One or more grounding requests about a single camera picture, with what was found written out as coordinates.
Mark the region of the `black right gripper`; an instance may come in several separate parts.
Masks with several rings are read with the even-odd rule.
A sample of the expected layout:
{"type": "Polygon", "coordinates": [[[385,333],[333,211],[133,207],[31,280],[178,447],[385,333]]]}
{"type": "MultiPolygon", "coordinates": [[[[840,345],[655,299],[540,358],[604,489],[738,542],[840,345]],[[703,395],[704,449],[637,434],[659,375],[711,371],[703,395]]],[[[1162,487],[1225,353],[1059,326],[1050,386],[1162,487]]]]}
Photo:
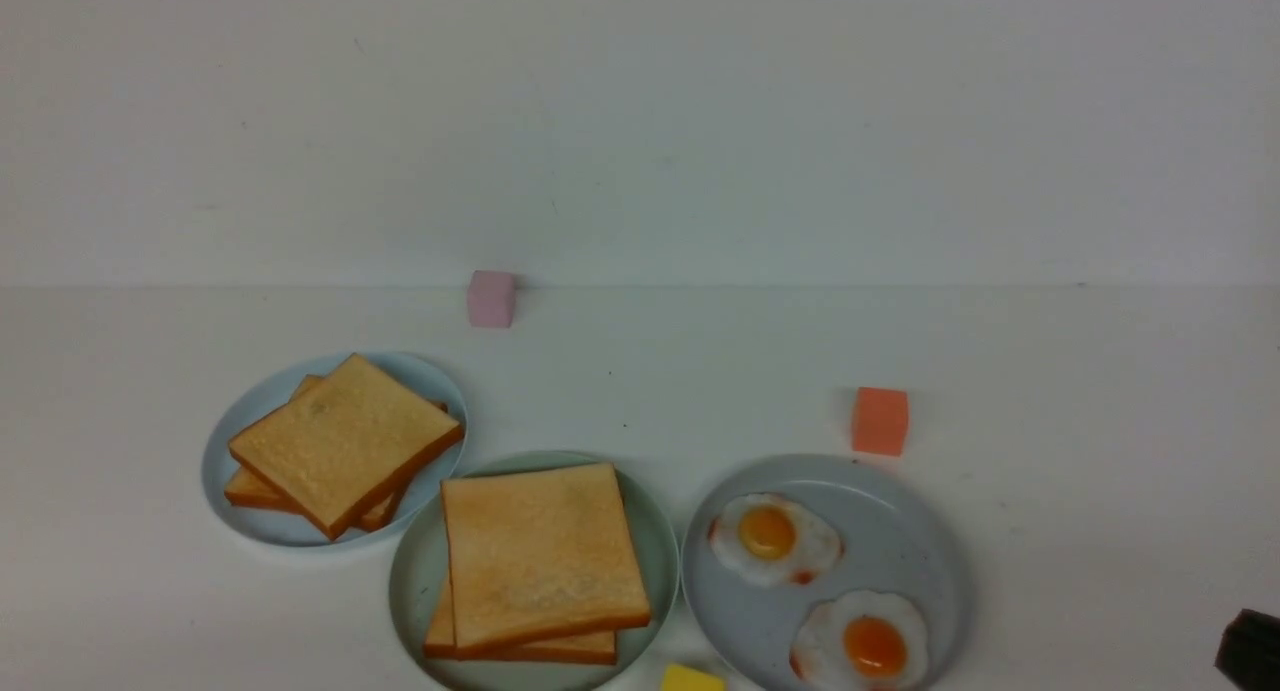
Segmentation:
{"type": "Polygon", "coordinates": [[[1215,668],[1236,690],[1279,690],[1279,618],[1240,609],[1222,631],[1215,668]]]}

